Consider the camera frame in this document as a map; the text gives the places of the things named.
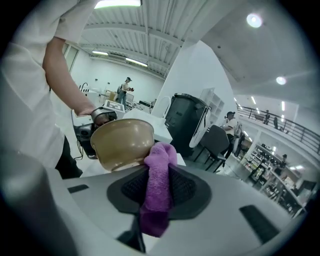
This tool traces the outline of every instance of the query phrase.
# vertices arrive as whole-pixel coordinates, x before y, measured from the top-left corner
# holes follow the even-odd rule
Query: round ceiling light
[[[262,19],[254,13],[250,13],[246,17],[246,22],[253,28],[259,28],[262,25]]]
[[[276,82],[277,82],[279,85],[282,85],[282,86],[283,86],[283,85],[287,82],[287,80],[286,80],[284,77],[279,76],[279,77],[276,78]]]

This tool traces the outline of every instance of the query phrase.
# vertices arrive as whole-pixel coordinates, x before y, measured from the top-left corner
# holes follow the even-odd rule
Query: chair backrest
[[[206,132],[201,139],[201,145],[213,155],[218,155],[228,148],[228,136],[222,128],[212,125],[209,132]]]

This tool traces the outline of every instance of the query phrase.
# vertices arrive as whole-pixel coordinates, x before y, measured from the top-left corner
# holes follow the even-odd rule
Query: jeans
[[[64,136],[61,157],[55,168],[59,171],[62,179],[79,178],[82,174],[82,171],[77,167],[77,161],[71,156],[70,145],[66,136]]]
[[[126,99],[127,99],[127,92],[122,90],[119,93],[119,99],[118,99],[118,103],[122,103],[124,105],[124,110],[126,110],[127,106],[126,106]]]

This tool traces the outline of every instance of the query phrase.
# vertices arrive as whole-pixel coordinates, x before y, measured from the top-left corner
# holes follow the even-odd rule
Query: black pants
[[[77,161],[71,156],[70,145],[66,136],[64,136],[61,157],[55,168],[59,171],[62,179],[79,178],[82,174],[82,171],[77,167]]]
[[[229,140],[229,146],[224,151],[221,152],[222,155],[226,153],[226,155],[224,156],[225,159],[228,159],[228,157],[231,155],[232,150],[234,149],[234,144],[233,144],[234,136],[228,133],[227,137]]]

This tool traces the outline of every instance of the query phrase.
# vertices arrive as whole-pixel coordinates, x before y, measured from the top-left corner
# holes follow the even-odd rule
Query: backpack
[[[236,127],[234,128],[234,137],[240,138],[241,133],[242,133],[242,123],[238,122],[236,124]]]
[[[116,93],[119,94],[121,92],[122,89],[122,84],[118,87],[118,89],[116,90]]]

